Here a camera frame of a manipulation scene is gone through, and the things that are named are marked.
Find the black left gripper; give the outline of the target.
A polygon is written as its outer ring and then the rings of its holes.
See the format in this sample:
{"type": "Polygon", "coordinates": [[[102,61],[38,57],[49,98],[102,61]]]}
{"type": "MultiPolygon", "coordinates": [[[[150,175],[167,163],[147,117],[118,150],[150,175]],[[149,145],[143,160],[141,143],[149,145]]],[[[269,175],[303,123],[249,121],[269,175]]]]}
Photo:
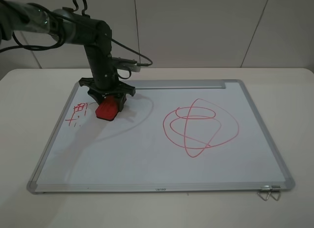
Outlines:
{"type": "Polygon", "coordinates": [[[130,86],[120,80],[105,81],[96,83],[93,78],[81,78],[78,81],[80,86],[89,88],[88,95],[92,97],[95,102],[100,105],[107,95],[115,95],[115,102],[117,110],[121,112],[126,102],[126,94],[135,95],[135,87],[130,86]]]}

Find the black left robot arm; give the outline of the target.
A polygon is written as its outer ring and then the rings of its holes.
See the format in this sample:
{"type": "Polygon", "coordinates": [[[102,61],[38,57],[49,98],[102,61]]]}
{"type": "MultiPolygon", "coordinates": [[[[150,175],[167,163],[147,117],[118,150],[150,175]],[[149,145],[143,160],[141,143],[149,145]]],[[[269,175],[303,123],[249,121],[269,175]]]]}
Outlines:
{"type": "Polygon", "coordinates": [[[46,33],[56,40],[54,45],[31,46],[17,42],[16,49],[46,51],[56,49],[63,44],[82,45],[84,47],[91,78],[81,78],[80,86],[88,87],[91,96],[104,109],[122,111],[126,95],[135,95],[135,88],[122,82],[118,70],[137,72],[140,67],[136,60],[112,57],[112,30],[102,20],[95,20],[82,10],[63,7],[49,11],[35,3],[17,3],[0,1],[0,39],[16,39],[15,31],[46,33]]]}

